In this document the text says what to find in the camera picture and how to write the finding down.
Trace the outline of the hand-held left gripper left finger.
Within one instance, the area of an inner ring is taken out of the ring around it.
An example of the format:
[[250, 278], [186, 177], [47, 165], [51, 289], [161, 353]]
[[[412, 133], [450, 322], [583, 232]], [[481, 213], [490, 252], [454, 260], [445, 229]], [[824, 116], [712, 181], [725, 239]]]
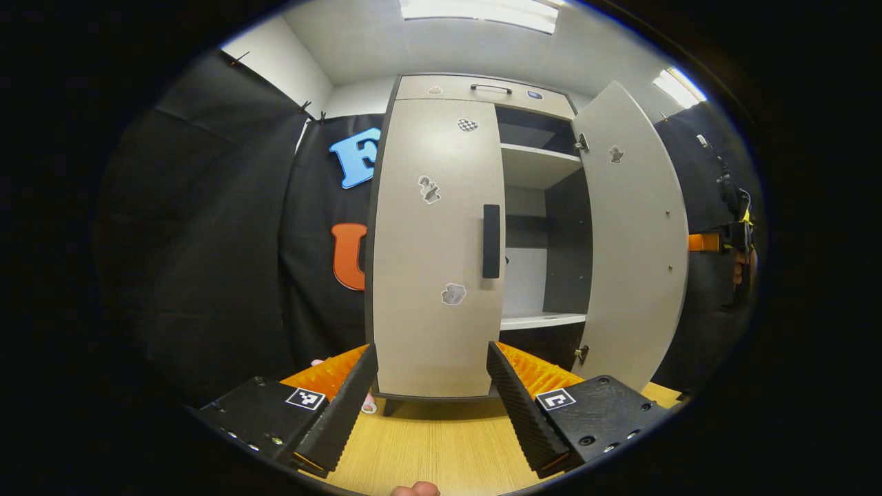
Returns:
[[272, 464], [326, 478], [378, 371], [369, 345], [281, 381], [254, 377], [198, 410], [198, 419]]

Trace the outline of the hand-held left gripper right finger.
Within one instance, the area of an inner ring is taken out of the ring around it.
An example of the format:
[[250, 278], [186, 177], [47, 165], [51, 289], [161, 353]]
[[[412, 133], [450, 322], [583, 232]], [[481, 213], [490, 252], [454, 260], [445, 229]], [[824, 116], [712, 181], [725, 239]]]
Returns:
[[539, 478], [599, 464], [670, 417], [614, 377], [582, 379], [501, 342], [489, 343], [486, 368]]

